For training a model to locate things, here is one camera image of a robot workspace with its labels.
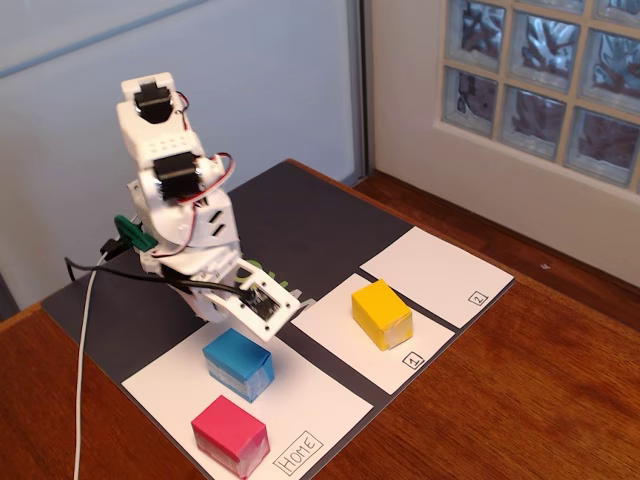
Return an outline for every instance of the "glass block window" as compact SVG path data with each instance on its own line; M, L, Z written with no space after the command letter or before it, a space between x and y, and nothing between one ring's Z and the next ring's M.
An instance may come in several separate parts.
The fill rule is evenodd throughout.
M596 0L596 17L640 26L640 0Z
M514 22L510 73L568 90L580 27L521 12Z
M581 94L640 112L640 41L592 30Z
M640 0L447 1L444 122L640 193Z
M568 165L611 183L627 186L638 151L640 127L577 109Z
M501 140L553 160L565 110L566 105L558 100L507 86Z
M542 5L543 7L555 8L571 13L584 12L584 0L519 0L522 3L532 5Z
M484 77L447 69L444 120L491 136L498 83Z
M447 55L462 62L498 70L505 9L486 3L449 3Z

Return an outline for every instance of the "green clip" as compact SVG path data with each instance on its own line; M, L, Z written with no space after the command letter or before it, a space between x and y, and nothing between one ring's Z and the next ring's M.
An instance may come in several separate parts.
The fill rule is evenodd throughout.
M136 247L138 250L146 252L158 244L158 241L148 233L144 233L140 228L131 223L127 217L116 215L113 219L120 238L128 247Z

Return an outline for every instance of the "black mat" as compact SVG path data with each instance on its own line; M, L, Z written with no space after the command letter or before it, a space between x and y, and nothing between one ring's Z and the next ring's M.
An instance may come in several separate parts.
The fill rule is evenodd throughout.
M302 290L301 300L320 299L353 273L372 279L360 265L412 227L288 163L273 167L230 196L244 257L259 261L265 270L276 274L278 281L288 281L289 290ZM141 271L138 257L132 252L110 266ZM85 276L43 302L45 310L76 342L87 281ZM415 310L442 323L431 312L410 303ZM98 274L86 352L120 385L202 325L203 321L168 287ZM463 331L445 326L454 331L454 337L394 395L388 395L291 323L278 333L291 348L373 405L369 414L303 478L311 478L326 465Z

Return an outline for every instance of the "wooden table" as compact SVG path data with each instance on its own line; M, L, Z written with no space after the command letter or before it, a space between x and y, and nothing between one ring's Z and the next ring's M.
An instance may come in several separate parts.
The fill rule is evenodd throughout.
M511 273L516 285L316 478L640 478L640 333ZM39 305L8 322L0 476L71 478L77 347ZM85 369L82 478L202 478Z

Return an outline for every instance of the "red wire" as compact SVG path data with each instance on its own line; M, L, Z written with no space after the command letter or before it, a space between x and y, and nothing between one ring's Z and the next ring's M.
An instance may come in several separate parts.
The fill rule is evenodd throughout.
M197 193L195 195L191 195L190 197L181 198L180 200L178 200L178 203L195 202L197 200L200 200L201 198L206 197L209 193L211 193L216 188L218 188L220 185L222 185L227 180L229 175L231 175L233 173L233 169L235 168L235 162L233 160L233 157L231 155L229 155L228 153L226 153L226 152L220 152L217 155L222 156L222 157L227 157L229 159L229 166L225 170L224 174L218 180L216 180L211 185L209 185L207 188L205 188L202 192Z
M193 233L196 230L196 220L198 218L198 212L197 212L197 209L196 209L196 204L193 203L191 205L192 205L192 209L193 209L193 218L191 219L191 230L189 231L189 237L187 238L187 241L180 248L178 248L178 250L176 250L175 252L161 253L161 254L152 253L151 256L153 258L173 257L174 255L178 255L179 253L184 252L185 249L189 246L189 244L191 243L191 240L193 240Z
M182 114L182 125L184 126L185 130L189 130L189 126L187 125L187 119L184 117L184 114L187 112L187 109L189 108L189 105L191 105L191 103L189 102L189 99L185 94L183 94L182 92L176 92L176 93L180 97L180 100L182 100L182 105L183 105L182 110L178 110Z

